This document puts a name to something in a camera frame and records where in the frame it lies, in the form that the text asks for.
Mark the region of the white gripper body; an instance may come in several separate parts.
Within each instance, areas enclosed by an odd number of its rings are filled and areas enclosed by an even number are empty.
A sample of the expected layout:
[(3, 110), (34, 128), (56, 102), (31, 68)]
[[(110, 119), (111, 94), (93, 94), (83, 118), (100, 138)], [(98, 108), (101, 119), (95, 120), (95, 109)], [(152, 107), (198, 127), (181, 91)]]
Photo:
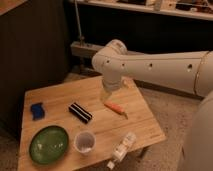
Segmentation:
[(102, 81), (102, 90), (100, 93), (100, 99), (102, 102), (105, 102), (114, 91), (117, 91), (121, 88), (120, 82), (106, 82)]

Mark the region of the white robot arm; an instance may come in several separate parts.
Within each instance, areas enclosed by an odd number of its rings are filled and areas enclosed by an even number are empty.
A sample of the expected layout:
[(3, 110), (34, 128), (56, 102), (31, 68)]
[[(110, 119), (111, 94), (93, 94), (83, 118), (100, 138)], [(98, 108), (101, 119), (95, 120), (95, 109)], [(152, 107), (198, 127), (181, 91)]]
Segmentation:
[(119, 89), (124, 76), (201, 96), (178, 162), (177, 171), (213, 171), (213, 50), (129, 54), (114, 39), (92, 57), (106, 91)]

